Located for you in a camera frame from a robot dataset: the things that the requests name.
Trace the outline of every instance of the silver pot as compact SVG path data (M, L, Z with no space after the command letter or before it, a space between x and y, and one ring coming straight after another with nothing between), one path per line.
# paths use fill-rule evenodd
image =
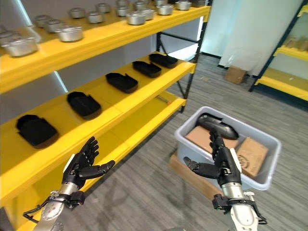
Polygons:
M146 8L147 3L145 1L136 1L134 3L134 8L136 11L142 11Z
M171 15L173 13L173 5L171 4L160 5L156 8L159 15Z
M130 13L130 8L127 6L122 6L117 8L117 15L120 17L125 17L128 13Z
M6 31L6 28L4 27L4 25L0 25L0 33Z
M89 23L96 24L105 21L105 16L98 11L91 11L88 13L87 19Z
M34 37L20 36L2 46L12 57L24 56L38 50Z
M20 37L20 33L13 30L6 30L0 33L0 45L4 45L6 42L9 42L11 39Z
M164 5L164 4L168 4L168 0L155 0L155 2L154 2L155 6L160 6L160 5Z
M146 9L142 10L141 12L145 14L145 20L152 20L153 17L154 17L155 10L146 8Z
M34 18L34 23L39 28L44 28L46 21L51 20L52 17L46 14L38 15Z
M99 3L95 7L96 7L96 10L101 13L108 13L110 12L110 9L111 9L110 5L107 3Z
M65 25L56 32L58 34L59 40L62 42L74 42L83 38L82 28L80 26Z
M145 14L140 11L134 11L126 15L127 23L130 25L141 25L145 23Z
M120 7L129 7L129 1L128 0L117 0L115 2L117 8L120 8Z
M203 6L205 6L205 0L192 2L192 7L203 7Z
M59 20L59 19L50 19L45 22L44 24L44 29L48 33L56 33L58 29L63 27L65 25L64 21Z
M86 15L86 11L85 9L74 7L69 10L68 14L71 18L84 18Z
M187 11L192 6L192 3L188 0L180 0L177 1L175 4L179 11Z

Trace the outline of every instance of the plastic storage bin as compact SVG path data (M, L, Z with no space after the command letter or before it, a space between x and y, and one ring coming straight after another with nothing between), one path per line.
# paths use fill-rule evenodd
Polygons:
M197 118L202 113L210 113L214 116L223 118L223 122L231 125L239 133L239 142L241 143L246 137L250 137L268 148L268 153L264 159L263 165L258 175L252 179L243 173L241 174L243 189L255 188L258 190L267 190L270 187L272 176L275 172L279 153L281 151L281 143L275 137L260 131L246 123L243 123L229 115L226 115L211 107L201 107L193 116L191 116L179 129L175 132L175 137L178 140L178 159L184 163L183 158L185 156L190 159L213 164L212 154L208 153L204 149L195 145L191 141L185 138L185 136L195 127ZM218 188L216 180L208 179Z

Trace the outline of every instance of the yellow shelf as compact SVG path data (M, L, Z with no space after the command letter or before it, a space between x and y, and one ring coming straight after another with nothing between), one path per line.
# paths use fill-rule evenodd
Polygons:
M279 53L285 54L285 55L288 55L288 56L292 56L292 57L295 57L297 59L302 59L302 60L308 61L308 51L300 51L297 48L289 48L289 47L286 47L286 46L281 46L276 50L274 56L276 56Z
M85 19L65 21L83 27L84 38L73 43L62 43L56 35L46 34L43 29L24 28L24 34L35 30L42 36L39 51L21 58L1 56L0 91L6 92L37 79L52 71L59 70L86 60L98 54L139 40L156 32L180 25L201 16L207 20L210 6L194 8L189 11L177 11L170 16L155 15L154 19L141 26L128 25L126 20L115 15L115 11L106 14L106 20L99 25L90 25Z
M308 79L268 68L259 83L308 101Z
M149 63L148 56L140 58ZM105 76L74 91L90 94L103 107L97 118L84 121L66 102L66 95L48 101L25 114L45 118L59 132L60 138L48 148L37 150L27 143L15 128L20 117L1 126L1 200L5 203L16 197L29 185L55 169L69 155L79 150L92 135L101 136L127 116L144 106L177 80L194 70L195 64L179 61L173 69L162 67L157 78L148 78L135 71L132 64L115 72L127 73L138 80L138 89L125 94L106 82Z
M297 16L300 17L303 13L308 13L308 5L303 6Z
M118 163L179 107L185 104L184 99L168 92L162 92L160 96L171 101L171 104L167 105L160 99L154 98L120 124L98 137L100 154L96 157L96 165L104 164L110 160L115 160ZM49 195L50 190L60 187L62 169L66 161L47 174L44 179L34 183L18 197L5 204L8 216L17 231L28 231L34 228L35 224L22 217L22 213L42 203ZM98 179L88 180L82 190L87 190L96 181Z

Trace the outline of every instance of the gray carpet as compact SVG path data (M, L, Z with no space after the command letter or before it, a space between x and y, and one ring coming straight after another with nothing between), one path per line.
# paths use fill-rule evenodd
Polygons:
M259 128L282 142L282 152L267 191L255 199L268 225L260 231L308 230L308 112L258 90L252 79L241 85L223 79L218 59L201 56L183 114L176 114L148 142L127 156L87 192L83 206L65 211L67 231L226 231L222 212L168 168L177 147L174 131L198 108L210 106ZM176 85L169 89L178 94Z

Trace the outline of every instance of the black metal frame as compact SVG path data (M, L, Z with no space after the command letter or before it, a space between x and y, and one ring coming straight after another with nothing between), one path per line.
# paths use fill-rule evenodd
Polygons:
M264 67L263 67L262 70L260 71L259 75L258 75L257 77L255 77L254 83L251 85L251 87L250 87L250 89L249 89L250 92L252 92L252 91L254 90L254 88L256 87L255 83L257 82L257 80L258 80L259 78L261 78L261 77L263 76L264 72L265 72L266 69L269 67L271 61L274 59L274 57L275 57L274 54L275 54L276 50L277 50L279 47L281 47L281 46L283 45L285 39L288 37L288 35L289 35L290 31L292 30L294 24L297 22L297 20L298 20L298 18L299 18L299 17L297 16L298 13L299 13L300 10L302 9L302 7L303 7L304 5L307 4L307 2L308 2L308 0L303 0L303 1L302 1L302 4L301 4L300 7L298 8L296 14L294 15L293 19L291 20L291 22L290 22L289 26L287 27L285 33L283 34L283 36L282 36L281 39L279 40L279 42L278 42L277 46L275 47L274 51L272 52L272 54L270 55L269 59L268 59L267 62L265 63Z
M173 37L173 38L176 38L176 39L181 39L181 40L185 40L185 41L188 41L188 42L197 43L198 47L197 47L196 53L195 53L194 57L190 60L190 62L197 64L198 59L199 59L199 55L200 55L201 45L202 45L204 34L205 34L206 24L207 24L207 22L203 22L202 28L201 28L200 38L198 40L192 40L192 39L189 39L189 38L184 38L184 37L181 37L181 36L172 35L172 34L169 34L169 33L166 33L166 32L158 32L156 34L156 51L160 51L160 47L161 47L162 50L164 51L164 53L166 55L168 55L168 53L167 53L167 51L166 51L166 49L165 49L165 47L164 47L164 45L161 41L161 35L166 35L166 36ZM179 87L184 99L188 98L188 94L189 94L189 91L190 91L190 88L191 88L192 82L193 82L193 76L194 76L194 72L189 74L188 83L187 83L185 91L183 90L183 87L181 86L180 81L177 81L178 87ZM184 108L185 108L185 106L182 106L181 113L184 112Z

